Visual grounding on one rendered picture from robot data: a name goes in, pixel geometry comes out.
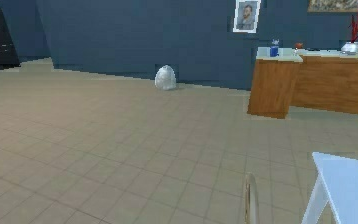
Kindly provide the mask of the wooden kitchen counter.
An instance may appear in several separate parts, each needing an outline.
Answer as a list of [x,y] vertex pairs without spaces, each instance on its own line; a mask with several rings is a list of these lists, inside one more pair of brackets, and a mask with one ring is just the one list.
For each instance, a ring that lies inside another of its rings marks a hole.
[[248,113],[283,119],[292,106],[358,115],[358,54],[258,48]]

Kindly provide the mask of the white garbage bag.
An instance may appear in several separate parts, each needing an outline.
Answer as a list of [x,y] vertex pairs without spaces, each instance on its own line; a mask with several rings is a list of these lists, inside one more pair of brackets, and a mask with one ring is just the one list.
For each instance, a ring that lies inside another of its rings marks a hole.
[[164,65],[157,71],[155,86],[161,90],[172,90],[176,88],[175,72],[169,65]]

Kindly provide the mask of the tan round chair back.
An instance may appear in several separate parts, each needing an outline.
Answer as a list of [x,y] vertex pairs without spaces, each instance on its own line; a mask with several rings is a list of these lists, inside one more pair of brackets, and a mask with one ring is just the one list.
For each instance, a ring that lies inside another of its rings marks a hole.
[[258,191],[252,173],[245,177],[245,224],[260,224]]

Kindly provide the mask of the blue spray bottle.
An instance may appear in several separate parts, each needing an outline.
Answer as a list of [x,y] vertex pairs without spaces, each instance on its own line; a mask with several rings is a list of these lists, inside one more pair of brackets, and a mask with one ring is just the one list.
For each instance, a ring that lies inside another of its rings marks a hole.
[[270,47],[270,56],[276,57],[279,55],[279,40],[273,39],[272,46]]

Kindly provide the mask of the framed portrait picture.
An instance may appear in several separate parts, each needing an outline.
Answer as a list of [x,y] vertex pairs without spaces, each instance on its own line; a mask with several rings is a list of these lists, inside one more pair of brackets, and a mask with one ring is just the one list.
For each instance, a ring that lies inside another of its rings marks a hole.
[[233,31],[255,34],[260,8],[261,0],[236,0]]

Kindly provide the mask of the white table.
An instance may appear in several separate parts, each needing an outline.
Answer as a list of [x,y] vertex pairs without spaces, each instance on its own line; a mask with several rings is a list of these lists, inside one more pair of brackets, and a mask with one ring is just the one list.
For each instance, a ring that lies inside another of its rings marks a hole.
[[358,224],[358,160],[313,152],[317,178],[301,224],[317,224],[327,204],[336,224]]

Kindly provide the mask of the silver vase red plant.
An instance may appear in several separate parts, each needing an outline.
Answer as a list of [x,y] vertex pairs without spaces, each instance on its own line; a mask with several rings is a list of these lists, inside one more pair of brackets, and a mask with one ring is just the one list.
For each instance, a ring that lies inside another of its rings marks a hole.
[[356,55],[358,54],[358,11],[356,15],[351,16],[349,28],[351,29],[351,37],[342,46],[341,52],[346,55]]

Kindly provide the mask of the framed landscape painting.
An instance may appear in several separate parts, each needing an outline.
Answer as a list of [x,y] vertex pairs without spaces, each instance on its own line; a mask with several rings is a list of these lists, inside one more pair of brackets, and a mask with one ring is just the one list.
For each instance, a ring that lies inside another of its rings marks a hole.
[[358,12],[358,0],[309,0],[307,11],[319,13]]

